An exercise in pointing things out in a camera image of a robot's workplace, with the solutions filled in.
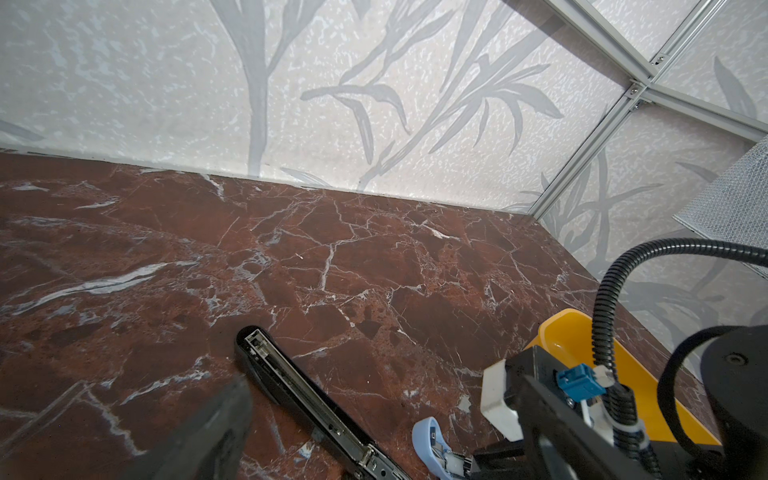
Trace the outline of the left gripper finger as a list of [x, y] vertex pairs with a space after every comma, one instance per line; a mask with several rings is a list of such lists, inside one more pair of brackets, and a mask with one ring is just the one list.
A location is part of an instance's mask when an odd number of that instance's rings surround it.
[[253, 396], [237, 376], [169, 437], [136, 458], [123, 479], [234, 479], [252, 421]]

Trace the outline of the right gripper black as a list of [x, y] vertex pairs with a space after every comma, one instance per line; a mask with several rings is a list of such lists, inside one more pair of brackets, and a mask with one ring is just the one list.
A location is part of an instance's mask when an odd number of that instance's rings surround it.
[[652, 479], [533, 377], [522, 377], [513, 399], [523, 440], [477, 451], [470, 479]]

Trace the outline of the light blue stapler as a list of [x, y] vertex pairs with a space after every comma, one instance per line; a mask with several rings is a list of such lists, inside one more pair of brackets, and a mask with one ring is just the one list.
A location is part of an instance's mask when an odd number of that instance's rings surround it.
[[437, 479], [469, 478], [472, 460], [448, 446], [434, 417], [418, 421], [413, 426], [411, 439], [417, 457]]

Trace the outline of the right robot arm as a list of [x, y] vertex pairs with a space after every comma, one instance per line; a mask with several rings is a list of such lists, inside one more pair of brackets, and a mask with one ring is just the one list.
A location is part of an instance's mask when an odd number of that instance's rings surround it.
[[[683, 359], [707, 346], [701, 370], [722, 444], [706, 447], [683, 431], [672, 404]], [[522, 439], [474, 453], [471, 479], [649, 479], [640, 462], [599, 436], [566, 402], [554, 382], [554, 358], [536, 348], [507, 362], [510, 379], [502, 395], [521, 419]], [[656, 389], [671, 442], [654, 442], [666, 479], [764, 479], [767, 476], [767, 329], [712, 327], [686, 339], [673, 352]]]

